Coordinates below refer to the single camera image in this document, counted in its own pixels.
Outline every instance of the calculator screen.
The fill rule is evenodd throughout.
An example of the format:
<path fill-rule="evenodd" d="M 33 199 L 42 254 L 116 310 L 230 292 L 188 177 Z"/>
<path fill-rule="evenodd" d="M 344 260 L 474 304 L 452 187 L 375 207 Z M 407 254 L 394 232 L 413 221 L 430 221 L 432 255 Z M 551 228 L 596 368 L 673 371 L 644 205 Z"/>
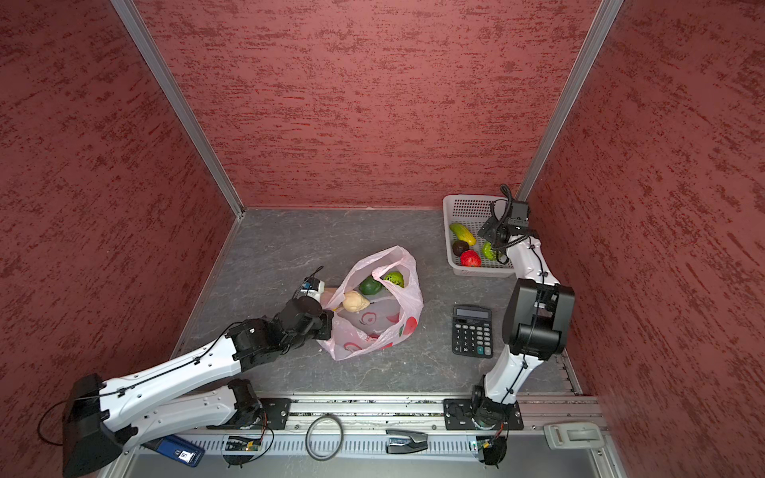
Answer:
<path fill-rule="evenodd" d="M 489 313 L 482 311 L 469 311 L 467 309 L 457 309 L 457 315 L 462 317 L 478 317 L 480 319 L 488 319 Z"/>

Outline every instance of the black mounting plate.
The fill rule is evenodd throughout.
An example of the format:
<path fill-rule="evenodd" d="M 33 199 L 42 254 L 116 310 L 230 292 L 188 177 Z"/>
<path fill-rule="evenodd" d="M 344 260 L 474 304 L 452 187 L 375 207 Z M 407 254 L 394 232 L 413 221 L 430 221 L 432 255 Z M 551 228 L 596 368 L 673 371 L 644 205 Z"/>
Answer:
<path fill-rule="evenodd" d="M 265 410 L 268 419 L 267 425 L 272 430 L 284 430 L 289 418 L 289 407 L 292 403 L 290 398 L 261 398 L 260 403 Z M 251 424 L 228 424 L 208 426 L 208 430 L 260 430 L 263 426 L 262 419 L 258 418 Z"/>
<path fill-rule="evenodd" d="M 522 430 L 523 418 L 521 417 L 518 402 L 507 408 L 508 421 L 504 422 L 505 430 Z M 469 398 L 449 398 L 444 400 L 444 421 L 447 430 L 483 430 L 473 423 L 473 412 Z M 495 424 L 488 430 L 499 430 L 500 424 Z"/>

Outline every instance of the robotic arm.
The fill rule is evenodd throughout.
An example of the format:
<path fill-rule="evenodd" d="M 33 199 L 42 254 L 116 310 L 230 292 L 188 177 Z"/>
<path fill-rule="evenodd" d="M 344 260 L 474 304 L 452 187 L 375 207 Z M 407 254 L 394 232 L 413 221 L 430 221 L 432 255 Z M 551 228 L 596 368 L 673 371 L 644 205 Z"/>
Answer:
<path fill-rule="evenodd" d="M 64 478 L 96 471 L 123 450 L 179 431 L 255 427 L 261 405 L 247 380 L 181 395 L 273 362 L 306 340 L 329 340 L 333 313 L 317 301 L 323 288 L 311 276 L 273 320 L 234 323 L 207 345 L 143 372 L 105 382 L 92 374 L 75 382 L 63 417 Z"/>
<path fill-rule="evenodd" d="M 493 250 L 506 253 L 518 280 L 503 321 L 503 351 L 483 383 L 474 387 L 473 420 L 488 429 L 505 418 L 529 374 L 563 352 L 575 301 L 573 289 L 549 272 L 541 242 L 529 228 L 528 203 L 514 200 L 505 184 L 501 190 L 507 198 L 504 214 L 497 218 L 492 210 L 478 234 Z"/>

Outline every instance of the white label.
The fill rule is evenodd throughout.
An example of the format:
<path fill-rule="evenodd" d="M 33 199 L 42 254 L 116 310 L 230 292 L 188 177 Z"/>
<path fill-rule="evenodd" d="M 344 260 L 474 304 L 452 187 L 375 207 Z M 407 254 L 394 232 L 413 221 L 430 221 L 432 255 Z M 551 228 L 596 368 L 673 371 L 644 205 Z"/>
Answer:
<path fill-rule="evenodd" d="M 181 454 L 178 455 L 178 459 L 183 460 L 186 463 L 190 462 L 192 458 L 194 458 L 194 454 L 190 451 L 181 451 Z"/>

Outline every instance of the gray ring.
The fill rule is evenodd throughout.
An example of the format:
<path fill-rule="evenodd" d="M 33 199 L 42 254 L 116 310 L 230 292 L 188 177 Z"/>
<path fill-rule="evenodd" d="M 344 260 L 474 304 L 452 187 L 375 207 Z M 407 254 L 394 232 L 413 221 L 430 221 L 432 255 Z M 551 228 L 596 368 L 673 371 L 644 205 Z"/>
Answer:
<path fill-rule="evenodd" d="M 310 442 L 310 440 L 311 440 L 311 434 L 314 433 L 314 428 L 316 428 L 316 425 L 320 421 L 324 421 L 324 420 L 332 420 L 335 423 L 337 423 L 338 427 L 340 427 L 340 443 L 337 445 L 337 448 L 335 449 L 335 451 L 333 451 L 331 454 L 322 456 L 322 455 L 316 454 L 316 452 L 311 449 L 311 442 Z M 334 415 L 330 415 L 330 414 L 322 415 L 319 418 L 317 418 L 316 420 L 314 420 L 314 422 L 311 424 L 311 426 L 308 427 L 308 431 L 305 434 L 305 450 L 308 452 L 308 456 L 313 458 L 314 460 L 316 460 L 316 461 L 327 461 L 327 460 L 331 460 L 332 458 L 334 458 L 335 455 L 337 455 L 340 452 L 340 449 L 343 447 L 343 442 L 344 441 L 345 441 L 345 433 L 343 432 L 343 424 L 340 423 L 340 419 L 338 417 L 336 417 Z"/>

